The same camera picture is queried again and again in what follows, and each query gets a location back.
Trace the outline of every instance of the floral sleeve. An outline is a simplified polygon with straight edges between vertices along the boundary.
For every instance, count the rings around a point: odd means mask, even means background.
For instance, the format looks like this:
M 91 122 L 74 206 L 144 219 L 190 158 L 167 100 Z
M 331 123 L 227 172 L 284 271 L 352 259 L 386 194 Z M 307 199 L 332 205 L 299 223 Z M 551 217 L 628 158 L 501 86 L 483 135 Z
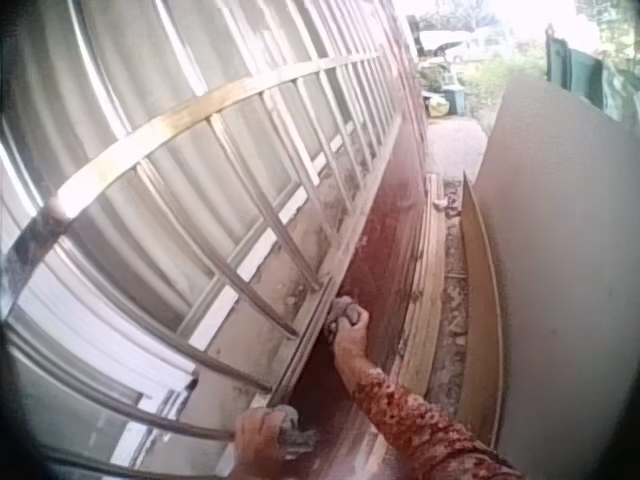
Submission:
M 373 369 L 354 392 L 356 404 L 420 480 L 521 479 L 508 462 L 474 440 L 436 406 Z

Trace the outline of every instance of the vegetation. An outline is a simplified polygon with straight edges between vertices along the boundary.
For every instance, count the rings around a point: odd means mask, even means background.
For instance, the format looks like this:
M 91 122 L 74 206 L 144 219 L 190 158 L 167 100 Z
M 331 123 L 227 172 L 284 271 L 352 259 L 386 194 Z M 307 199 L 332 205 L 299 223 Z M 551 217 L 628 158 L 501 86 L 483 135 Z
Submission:
M 509 79 L 519 73 L 545 78 L 545 47 L 542 43 L 535 43 L 510 58 L 494 58 L 458 68 L 458 81 L 465 87 L 467 113 L 478 120 L 485 133 L 489 134 Z

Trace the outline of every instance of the ground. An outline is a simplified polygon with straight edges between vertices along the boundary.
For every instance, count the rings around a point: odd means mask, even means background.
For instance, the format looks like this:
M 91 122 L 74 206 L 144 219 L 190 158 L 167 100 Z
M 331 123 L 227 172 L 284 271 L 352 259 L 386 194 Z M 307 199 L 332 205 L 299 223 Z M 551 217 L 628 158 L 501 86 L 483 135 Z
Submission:
M 467 268 L 460 229 L 462 176 L 466 172 L 472 182 L 475 180 L 487 136 L 476 120 L 456 116 L 431 120 L 427 135 L 429 164 L 439 169 L 444 181 L 447 236 L 440 332 L 425 397 L 455 417 L 464 374 L 468 323 Z

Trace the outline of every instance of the dirt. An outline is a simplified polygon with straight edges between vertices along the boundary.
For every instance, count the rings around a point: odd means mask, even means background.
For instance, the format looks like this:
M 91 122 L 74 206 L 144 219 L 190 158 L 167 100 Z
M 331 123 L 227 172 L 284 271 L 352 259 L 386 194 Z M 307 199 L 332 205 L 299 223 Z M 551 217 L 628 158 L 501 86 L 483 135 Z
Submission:
M 429 402 L 441 405 L 454 418 L 464 374 L 469 288 L 460 229 L 462 182 L 447 180 L 444 182 L 444 191 L 447 197 L 447 236 L 442 319 L 425 398 Z

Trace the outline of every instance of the white car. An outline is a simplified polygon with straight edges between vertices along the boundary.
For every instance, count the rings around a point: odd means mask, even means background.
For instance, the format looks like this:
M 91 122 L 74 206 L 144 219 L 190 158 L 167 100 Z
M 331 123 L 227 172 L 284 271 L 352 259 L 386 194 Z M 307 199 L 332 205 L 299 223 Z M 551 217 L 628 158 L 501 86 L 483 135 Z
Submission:
M 444 57 L 451 63 L 507 58 L 511 47 L 505 38 L 497 36 L 473 36 L 457 47 L 445 51 Z

